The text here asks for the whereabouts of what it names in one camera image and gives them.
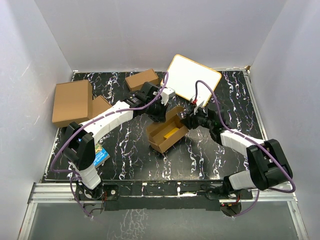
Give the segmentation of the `yellow rectangular block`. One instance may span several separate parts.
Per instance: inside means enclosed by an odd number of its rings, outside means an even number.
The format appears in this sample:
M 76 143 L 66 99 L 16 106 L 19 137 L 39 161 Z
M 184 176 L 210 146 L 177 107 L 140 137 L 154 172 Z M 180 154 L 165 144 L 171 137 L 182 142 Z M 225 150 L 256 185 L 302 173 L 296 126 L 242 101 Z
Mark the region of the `yellow rectangular block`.
M 172 135 L 174 135 L 177 131 L 179 130 L 178 127 L 173 128 L 172 130 L 170 130 L 168 133 L 166 133 L 163 138 L 165 140 L 167 140 L 168 138 L 170 138 Z

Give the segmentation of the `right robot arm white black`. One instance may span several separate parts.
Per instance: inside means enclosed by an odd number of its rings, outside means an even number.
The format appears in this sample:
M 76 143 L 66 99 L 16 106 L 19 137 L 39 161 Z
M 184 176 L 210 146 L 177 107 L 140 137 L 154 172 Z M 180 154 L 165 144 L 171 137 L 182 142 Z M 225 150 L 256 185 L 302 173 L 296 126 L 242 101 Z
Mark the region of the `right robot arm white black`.
M 233 199 L 242 189 L 261 191 L 275 189 L 284 182 L 292 182 L 293 172 L 280 143 L 275 139 L 262 140 L 230 129 L 217 110 L 190 110 L 179 114 L 181 123 L 189 130 L 203 127 L 217 144 L 228 147 L 247 158 L 248 170 L 223 178 L 220 194 Z

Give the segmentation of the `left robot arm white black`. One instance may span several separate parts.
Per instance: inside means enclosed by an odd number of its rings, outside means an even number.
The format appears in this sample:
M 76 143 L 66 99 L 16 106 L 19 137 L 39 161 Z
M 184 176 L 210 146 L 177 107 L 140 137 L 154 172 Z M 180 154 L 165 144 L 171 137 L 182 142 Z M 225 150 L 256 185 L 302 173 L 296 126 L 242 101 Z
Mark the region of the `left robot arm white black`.
M 154 122 L 165 122 L 168 101 L 174 94 L 169 87 L 146 82 L 140 90 L 128 93 L 93 120 L 68 125 L 64 140 L 67 145 L 62 153 L 72 163 L 91 199 L 99 199 L 104 189 L 94 165 L 96 143 L 118 126 L 142 114 L 147 114 Z

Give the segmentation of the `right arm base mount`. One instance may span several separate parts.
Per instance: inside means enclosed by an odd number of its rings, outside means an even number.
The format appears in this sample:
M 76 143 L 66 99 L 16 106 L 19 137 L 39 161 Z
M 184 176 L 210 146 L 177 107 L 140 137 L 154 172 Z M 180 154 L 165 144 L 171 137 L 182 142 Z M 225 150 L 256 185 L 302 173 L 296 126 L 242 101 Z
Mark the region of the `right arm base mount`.
M 235 195 L 235 199 L 239 199 L 241 194 L 245 192 L 244 189 L 234 189 L 229 180 L 229 176 L 223 178 L 221 185 L 207 184 L 203 187 L 205 191 L 205 196 L 209 200 L 219 200 L 219 199 L 234 199 L 231 195 Z

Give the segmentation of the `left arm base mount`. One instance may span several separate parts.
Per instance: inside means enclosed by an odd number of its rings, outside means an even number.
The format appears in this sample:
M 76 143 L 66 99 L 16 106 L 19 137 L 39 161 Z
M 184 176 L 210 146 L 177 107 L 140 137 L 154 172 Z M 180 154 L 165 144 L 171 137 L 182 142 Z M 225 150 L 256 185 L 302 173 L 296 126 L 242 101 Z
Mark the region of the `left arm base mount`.
M 95 189 L 89 189 L 84 185 L 77 184 L 75 194 L 80 201 L 116 201 L 119 197 L 119 187 L 99 184 Z

